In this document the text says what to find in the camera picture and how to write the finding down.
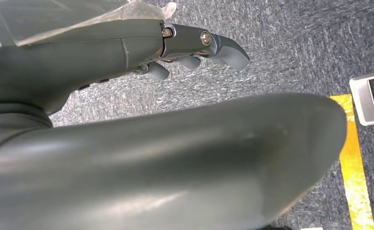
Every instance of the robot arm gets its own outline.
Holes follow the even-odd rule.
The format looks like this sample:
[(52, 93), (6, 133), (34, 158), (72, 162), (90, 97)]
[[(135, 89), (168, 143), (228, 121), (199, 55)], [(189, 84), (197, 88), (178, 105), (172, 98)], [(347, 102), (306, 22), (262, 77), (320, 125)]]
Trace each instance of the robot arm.
[(160, 61), (235, 69), (233, 40), (163, 20), (74, 28), (0, 48), (0, 230), (247, 230), (317, 182), (346, 136), (343, 109), (272, 94), (81, 126), (47, 115), (69, 94)]

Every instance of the yellow tape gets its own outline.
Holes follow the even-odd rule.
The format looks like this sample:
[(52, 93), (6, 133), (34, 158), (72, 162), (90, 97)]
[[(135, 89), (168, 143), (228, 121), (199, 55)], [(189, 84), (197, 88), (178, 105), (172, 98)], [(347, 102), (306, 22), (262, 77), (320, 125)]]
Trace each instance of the yellow tape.
[(353, 230), (374, 230), (371, 203), (363, 171), (361, 149), (350, 94), (332, 96), (347, 114), (348, 134), (340, 161)]

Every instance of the screw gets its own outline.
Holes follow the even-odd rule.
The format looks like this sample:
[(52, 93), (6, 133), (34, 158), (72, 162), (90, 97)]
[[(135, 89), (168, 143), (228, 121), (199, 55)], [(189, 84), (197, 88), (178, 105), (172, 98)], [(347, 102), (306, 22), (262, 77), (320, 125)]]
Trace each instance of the screw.
[(170, 29), (170, 28), (164, 28), (164, 29), (162, 30), (162, 34), (163, 34), (163, 37), (164, 37), (164, 38), (166, 38), (166, 37), (171, 37), (171, 36), (173, 36), (173, 31), (172, 31), (172, 29)]
[(211, 34), (208, 32), (208, 31), (203, 31), (201, 33), (201, 42), (205, 45), (205, 46), (209, 46), (211, 44)]

